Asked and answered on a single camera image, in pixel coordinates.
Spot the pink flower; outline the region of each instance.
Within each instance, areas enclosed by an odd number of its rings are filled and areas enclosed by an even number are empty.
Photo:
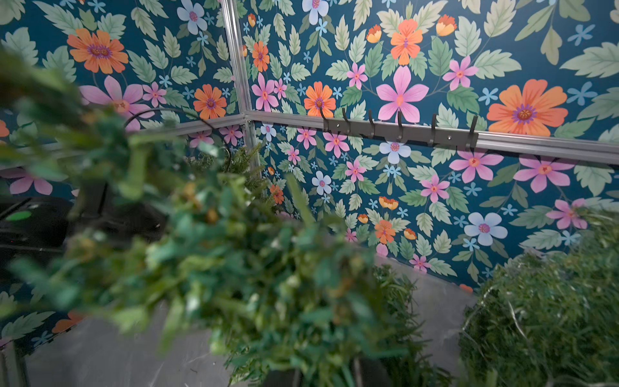
[[[342,155],[342,152],[340,151],[340,149],[343,150],[344,152],[348,152],[350,150],[350,147],[348,146],[348,144],[344,142],[347,137],[344,136],[343,134],[333,135],[331,133],[323,133],[322,135],[324,136],[325,140],[329,141],[324,146],[325,150],[327,152],[330,152],[333,150],[333,154],[338,159]]]
[[[0,171],[0,177],[5,179],[19,179],[11,183],[9,192],[13,195],[24,193],[30,189],[32,184],[35,190],[42,195],[50,195],[53,187],[45,179],[37,178],[21,168],[10,168]],[[52,181],[63,181],[65,178]]]
[[[503,161],[503,156],[486,155],[485,149],[477,149],[477,152],[471,153],[464,150],[458,150],[458,156],[464,160],[455,160],[449,164],[449,167],[454,171],[461,171],[466,168],[462,174],[462,181],[470,183],[475,179],[475,173],[479,173],[479,177],[484,180],[492,180],[494,173],[486,165],[496,165]]]
[[[376,246],[376,254],[382,257],[386,257],[387,254],[389,254],[389,249],[387,249],[387,245],[378,243],[378,245]]]
[[[264,111],[271,111],[271,107],[279,106],[279,102],[275,95],[271,93],[275,90],[275,81],[270,79],[266,85],[264,84],[264,76],[262,73],[258,74],[258,85],[252,85],[251,91],[258,96],[256,100],[256,109]]]
[[[275,81],[275,93],[277,94],[277,98],[282,99],[286,98],[286,90],[288,89],[287,85],[284,85],[284,82],[280,79]]]
[[[200,145],[201,142],[206,142],[207,144],[215,144],[215,141],[213,141],[213,139],[210,138],[210,133],[212,131],[213,130],[211,129],[206,129],[203,132],[190,134],[189,137],[193,138],[193,140],[189,142],[189,147],[197,148],[197,146]]]
[[[80,86],[79,89],[84,97],[84,102],[97,103],[99,105],[113,104],[116,112],[125,118],[138,114],[144,110],[148,110],[148,105],[143,105],[138,102],[144,96],[144,91],[141,85],[129,85],[124,91],[120,87],[120,83],[112,76],[107,76],[103,83],[108,94],[104,93],[95,86]],[[149,118],[155,115],[154,111],[144,113],[140,118]],[[140,130],[140,121],[132,120],[127,125],[127,132]]]
[[[587,221],[578,216],[575,211],[578,207],[584,206],[584,199],[574,200],[571,207],[568,202],[564,200],[555,200],[555,207],[559,211],[550,211],[548,214],[546,214],[546,216],[551,219],[559,219],[559,221],[556,223],[556,227],[559,230],[568,228],[570,224],[574,224],[574,227],[576,228],[587,228]]]
[[[159,106],[159,103],[166,104],[168,103],[163,97],[168,93],[167,90],[159,90],[159,85],[156,82],[153,82],[150,87],[148,85],[142,85],[142,88],[146,92],[142,97],[145,101],[152,101],[153,107],[156,108]]]
[[[432,267],[432,265],[426,262],[426,259],[427,258],[424,256],[419,258],[419,255],[413,254],[413,259],[409,259],[409,263],[413,265],[415,270],[418,270],[425,274],[428,272],[428,268]]]
[[[236,146],[238,144],[237,139],[243,137],[243,132],[238,130],[238,125],[221,128],[219,129],[219,133],[223,136],[223,140],[225,141],[225,143],[228,144],[231,142],[232,146]]]
[[[357,67],[357,64],[353,63],[352,71],[349,71],[346,73],[346,76],[350,78],[350,82],[348,83],[348,86],[352,87],[352,85],[355,85],[357,86],[359,90],[361,90],[361,82],[365,82],[368,80],[368,76],[365,75],[364,72],[365,72],[364,64]]]
[[[299,150],[295,149],[294,146],[290,146],[290,150],[286,152],[286,154],[288,155],[288,161],[291,161],[294,165],[301,160],[301,157],[299,157]]]
[[[309,128],[301,128],[297,129],[299,135],[297,136],[297,141],[302,142],[305,149],[309,149],[310,144],[316,145],[316,139],[314,136],[316,135],[316,131]]]
[[[383,101],[390,101],[383,105],[378,112],[378,119],[386,121],[393,117],[397,111],[402,111],[404,118],[411,123],[419,122],[419,109],[409,104],[409,102],[419,102],[424,99],[429,88],[424,85],[414,85],[407,90],[410,84],[410,69],[408,66],[401,66],[393,77],[396,89],[389,85],[380,85],[376,88],[376,93]]]
[[[469,66],[470,56],[464,58],[460,66],[458,66],[458,61],[451,61],[449,63],[449,68],[452,69],[453,72],[448,72],[447,74],[445,74],[443,76],[443,79],[451,81],[451,85],[449,86],[449,89],[451,91],[456,90],[460,83],[464,87],[470,86],[470,79],[467,77],[474,76],[475,74],[477,74],[477,71],[479,71],[479,69],[475,66]]]
[[[546,189],[547,179],[556,186],[569,186],[569,176],[557,171],[572,169],[574,168],[574,164],[567,159],[559,159],[556,162],[553,162],[553,160],[554,157],[542,157],[540,161],[533,155],[520,156],[520,164],[532,169],[519,170],[514,175],[514,180],[527,181],[533,178],[533,181],[531,181],[531,189],[535,193],[542,192]]]
[[[346,176],[350,176],[350,181],[352,181],[353,183],[357,180],[363,181],[362,173],[365,173],[367,169],[363,168],[360,165],[359,160],[355,160],[354,163],[347,162],[346,166],[348,167],[348,169],[346,170],[346,172],[344,172],[344,174]]]
[[[357,241],[357,232],[348,229],[348,231],[346,231],[346,240],[349,241],[349,242],[356,242]]]
[[[438,201],[440,196],[443,199],[449,198],[449,194],[445,192],[445,189],[449,186],[448,181],[438,182],[438,175],[432,176],[432,180],[423,180],[422,186],[426,189],[422,191],[422,196],[429,196],[432,203]]]

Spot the flower center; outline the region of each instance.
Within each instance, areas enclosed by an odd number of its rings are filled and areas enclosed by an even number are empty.
[[[548,175],[550,172],[552,172],[552,167],[549,165],[542,165],[539,169],[540,175]]]

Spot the gray floor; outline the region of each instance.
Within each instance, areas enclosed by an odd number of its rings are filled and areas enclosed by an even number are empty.
[[[462,311],[475,298],[454,284],[423,275],[395,261],[389,263],[417,281],[415,307],[431,339],[431,361],[457,371],[458,328]],[[87,319],[26,359],[30,387],[226,387],[223,359],[210,354],[208,334],[179,338],[165,355],[157,351],[164,312],[143,334],[120,336],[104,321]]]

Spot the artificial greenery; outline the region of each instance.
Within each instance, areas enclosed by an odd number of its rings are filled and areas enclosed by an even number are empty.
[[[582,216],[591,231],[570,254],[527,254],[482,287],[460,340],[475,376],[494,369],[501,386],[523,387],[619,381],[619,214]]]

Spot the orange flower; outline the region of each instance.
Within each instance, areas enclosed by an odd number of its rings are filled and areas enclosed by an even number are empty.
[[[271,57],[269,56],[269,49],[263,42],[254,43],[254,52],[251,53],[251,56],[254,57],[254,66],[258,67],[259,72],[267,71]]]
[[[391,44],[395,47],[391,49],[391,55],[398,59],[400,66],[410,63],[411,58],[416,58],[421,48],[416,43],[423,40],[422,31],[417,30],[417,22],[405,20],[398,26],[399,33],[394,33]]]
[[[368,32],[368,36],[366,37],[366,39],[370,43],[378,43],[382,35],[383,31],[381,30],[381,27],[376,24],[374,27],[370,28],[370,32]]]
[[[458,24],[456,24],[456,20],[451,17],[444,15],[442,18],[438,19],[438,23],[436,23],[436,34],[440,37],[446,37],[450,33],[458,28]]]
[[[110,34],[105,31],[97,31],[92,34],[86,28],[76,30],[77,36],[69,35],[67,43],[75,48],[71,50],[73,59],[77,62],[86,62],[84,67],[92,72],[111,74],[112,69],[123,72],[123,63],[129,63],[129,56],[122,53],[124,46],[118,39],[110,40]]]
[[[528,80],[524,90],[516,85],[510,86],[499,95],[501,102],[494,103],[488,112],[488,120],[499,121],[488,128],[491,132],[533,134],[550,136],[546,127],[557,128],[565,122],[568,111],[557,106],[564,103],[568,96],[559,86],[546,91],[545,80]]]
[[[279,186],[271,185],[271,194],[276,204],[282,204],[284,202],[284,192]]]
[[[381,204],[383,208],[388,208],[392,211],[398,207],[398,204],[400,204],[397,200],[387,199],[384,196],[381,196],[380,198],[378,198],[378,202]]]
[[[417,234],[410,228],[407,228],[406,230],[404,230],[404,237],[406,239],[415,240],[417,239]]]
[[[322,87],[322,82],[314,82],[314,87],[309,86],[305,99],[305,108],[309,109],[308,115],[322,117],[320,109],[325,117],[333,117],[332,110],[335,110],[335,98],[331,98],[333,91],[327,85]]]
[[[226,98],[222,97],[222,91],[217,87],[212,88],[210,85],[202,86],[202,89],[197,89],[195,97],[198,99],[194,101],[194,109],[201,111],[200,118],[203,120],[209,120],[211,118],[223,117],[226,115],[226,111],[223,109],[228,106]]]
[[[391,223],[386,220],[381,220],[374,226],[374,229],[376,230],[376,238],[380,239],[381,243],[384,245],[391,243],[394,240],[393,236],[396,234],[396,231],[391,227]]]

